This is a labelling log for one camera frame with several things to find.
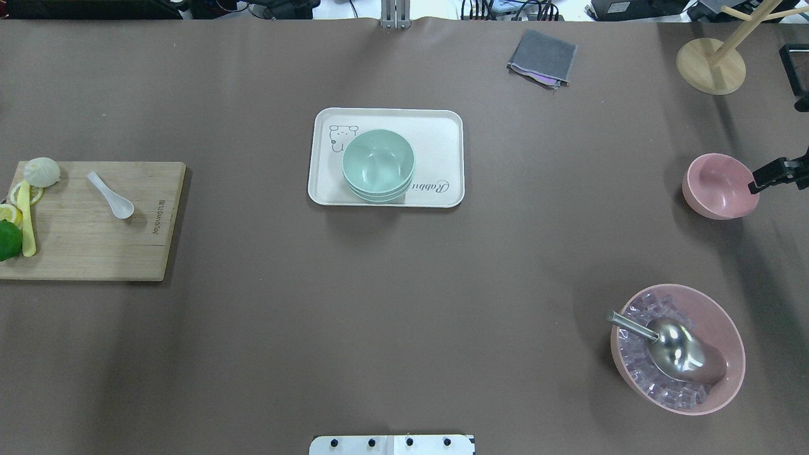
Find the wooden stand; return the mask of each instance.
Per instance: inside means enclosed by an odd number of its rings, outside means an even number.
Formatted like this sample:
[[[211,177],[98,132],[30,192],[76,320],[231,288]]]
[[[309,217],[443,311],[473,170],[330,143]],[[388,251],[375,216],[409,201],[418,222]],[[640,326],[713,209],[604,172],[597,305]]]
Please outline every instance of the wooden stand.
[[[680,48],[677,53],[677,70],[683,79],[697,90],[711,95],[727,95],[741,87],[747,70],[736,47],[765,20],[809,11],[809,6],[805,6],[770,14],[779,3],[781,0],[764,0],[752,15],[723,6],[722,12],[745,22],[725,42],[700,38],[689,41]]]

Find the yellow knife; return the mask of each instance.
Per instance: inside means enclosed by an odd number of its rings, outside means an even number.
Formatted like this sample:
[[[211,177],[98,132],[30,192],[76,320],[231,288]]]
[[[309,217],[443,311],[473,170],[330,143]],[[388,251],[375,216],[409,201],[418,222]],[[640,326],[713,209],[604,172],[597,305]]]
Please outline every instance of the yellow knife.
[[[23,212],[23,256],[31,257],[36,254],[36,242],[34,226],[31,224],[31,185],[25,180],[19,186],[17,208]]]

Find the green lime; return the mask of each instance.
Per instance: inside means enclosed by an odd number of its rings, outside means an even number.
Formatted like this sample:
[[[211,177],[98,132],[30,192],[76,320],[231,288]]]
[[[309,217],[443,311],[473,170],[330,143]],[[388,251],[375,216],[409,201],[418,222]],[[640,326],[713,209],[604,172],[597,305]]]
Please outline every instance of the green lime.
[[[23,232],[8,220],[0,221],[0,262],[23,251]]]

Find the round wooden base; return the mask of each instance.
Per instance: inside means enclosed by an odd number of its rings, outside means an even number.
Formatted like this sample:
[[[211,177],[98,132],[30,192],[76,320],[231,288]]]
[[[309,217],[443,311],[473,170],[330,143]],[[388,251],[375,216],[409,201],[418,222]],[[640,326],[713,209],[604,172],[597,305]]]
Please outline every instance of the round wooden base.
[[[677,53],[677,70],[686,82],[711,95],[727,95],[742,86],[747,70],[738,52],[731,50],[715,66],[708,60],[722,41],[700,38],[686,43]]]

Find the large pink bowl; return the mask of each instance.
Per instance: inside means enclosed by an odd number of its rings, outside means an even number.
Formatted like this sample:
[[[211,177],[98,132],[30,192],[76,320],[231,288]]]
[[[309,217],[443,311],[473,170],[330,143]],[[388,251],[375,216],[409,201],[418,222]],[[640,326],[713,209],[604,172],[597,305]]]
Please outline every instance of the large pink bowl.
[[[727,374],[725,375],[725,379],[719,381],[711,388],[707,399],[702,404],[696,405],[691,409],[675,410],[666,407],[649,398],[641,388],[632,381],[632,378],[629,377],[629,371],[626,369],[624,361],[621,358],[621,348],[618,342],[618,328],[613,326],[612,336],[610,337],[612,360],[618,367],[618,371],[621,373],[624,381],[646,400],[653,402],[655,405],[665,410],[676,412],[677,414],[704,415],[722,409],[736,396],[744,380],[744,345],[742,344],[742,337],[739,335],[739,331],[733,324],[731,317],[710,297],[696,289],[679,284],[658,284],[657,286],[648,287],[629,299],[629,302],[624,305],[620,313],[623,313],[633,300],[649,291],[654,293],[658,299],[671,294],[677,309],[693,321],[693,333],[704,342],[719,349],[719,352],[722,353],[722,356],[727,361]]]
[[[697,157],[683,177],[685,201],[698,214],[710,219],[745,216],[758,204],[758,194],[750,194],[753,174],[737,159],[709,153]]]

